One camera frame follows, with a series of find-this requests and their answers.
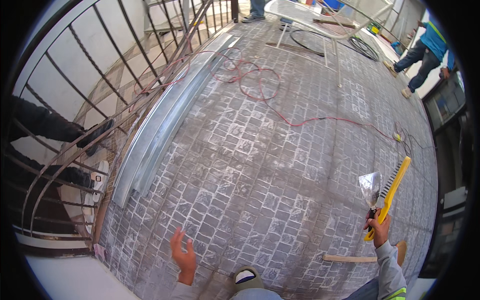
green container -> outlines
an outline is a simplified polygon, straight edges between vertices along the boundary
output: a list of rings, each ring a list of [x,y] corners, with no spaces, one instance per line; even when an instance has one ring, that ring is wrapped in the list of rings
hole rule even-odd
[[[370,25],[368,25],[367,30],[370,31],[371,34],[376,36],[377,33],[380,31],[380,28],[380,24],[378,24],[377,22],[372,22],[370,23]]]

gray stone-pattern tile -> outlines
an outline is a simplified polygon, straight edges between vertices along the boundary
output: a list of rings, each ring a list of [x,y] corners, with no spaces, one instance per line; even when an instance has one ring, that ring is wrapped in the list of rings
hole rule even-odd
[[[432,138],[418,98],[402,97],[402,75],[395,79],[381,62],[342,45],[338,88],[329,43],[332,69],[264,45],[266,36],[280,33],[274,20],[231,31],[243,37],[238,47],[246,60],[281,76],[270,106],[295,124],[334,116],[373,124],[388,136],[399,121],[424,147],[412,142],[407,149],[412,163],[390,209],[390,242],[407,241],[403,272],[410,282],[428,250],[437,199],[435,152],[428,148]],[[244,64],[242,71],[252,68]],[[232,75],[220,70],[218,76]],[[275,77],[262,77],[264,95],[273,95]],[[240,84],[260,95],[256,72]],[[169,239],[183,227],[194,240],[200,299],[228,299],[231,277],[243,265],[253,265],[265,287],[284,299],[341,299],[378,275],[376,263],[323,260],[324,254],[375,255],[373,244],[363,241],[368,207],[358,176],[379,170],[386,180],[405,155],[401,144],[368,126],[332,119],[289,126],[265,103],[245,96],[238,82],[212,79],[149,194],[134,191],[124,210],[109,203],[100,238],[108,251],[104,264],[141,299],[168,299],[179,272]]]

human hand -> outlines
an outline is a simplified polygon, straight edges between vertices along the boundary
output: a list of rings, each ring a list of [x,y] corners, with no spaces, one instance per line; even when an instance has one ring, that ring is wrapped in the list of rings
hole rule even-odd
[[[448,71],[448,68],[441,68],[440,70],[444,74],[444,79],[448,79],[450,77],[450,72]]]
[[[193,251],[192,239],[187,241],[187,253],[181,250],[181,240],[184,235],[185,231],[180,231],[180,227],[177,227],[170,240],[170,248],[172,249],[172,258],[180,267],[179,282],[191,286],[197,268],[197,256]]]
[[[368,226],[372,226],[375,229],[375,234],[373,236],[373,245],[375,246],[375,248],[378,248],[385,244],[385,242],[388,240],[388,229],[390,228],[389,214],[385,216],[385,220],[381,224],[378,223],[378,216],[380,215],[381,210],[381,208],[377,208],[373,219],[369,219],[369,212],[367,212],[367,215],[365,217],[366,222],[363,226],[363,230],[367,229]]]

yellow handle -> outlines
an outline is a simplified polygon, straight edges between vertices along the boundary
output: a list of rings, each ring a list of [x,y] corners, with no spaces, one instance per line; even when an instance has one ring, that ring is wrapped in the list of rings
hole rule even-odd
[[[402,165],[400,166],[400,169],[398,170],[398,173],[393,180],[392,186],[388,190],[387,196],[385,197],[384,206],[382,208],[382,211],[380,212],[380,215],[378,216],[378,223],[380,224],[385,220],[385,217],[387,216],[390,205],[392,205],[393,196],[395,195],[395,192],[400,185],[400,182],[402,181],[403,175],[405,175],[405,172],[410,165],[410,161],[410,157],[406,156],[404,158]],[[375,229],[372,228],[371,231],[367,233],[367,235],[363,238],[363,240],[373,240],[374,234]]]

blue shirt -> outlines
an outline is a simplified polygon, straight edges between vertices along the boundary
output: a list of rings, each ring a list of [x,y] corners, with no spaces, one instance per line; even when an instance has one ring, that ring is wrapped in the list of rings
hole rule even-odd
[[[430,17],[430,22],[437,28],[438,32],[445,37],[444,31],[440,24]],[[444,60],[444,55],[448,50],[447,44],[443,41],[443,39],[438,35],[435,29],[429,23],[423,23],[427,31],[420,36],[420,41],[422,41],[425,46],[432,51],[435,56],[438,58],[440,62]],[[448,51],[448,61],[447,61],[447,68],[451,71],[453,68],[454,63],[454,56],[452,51]]]

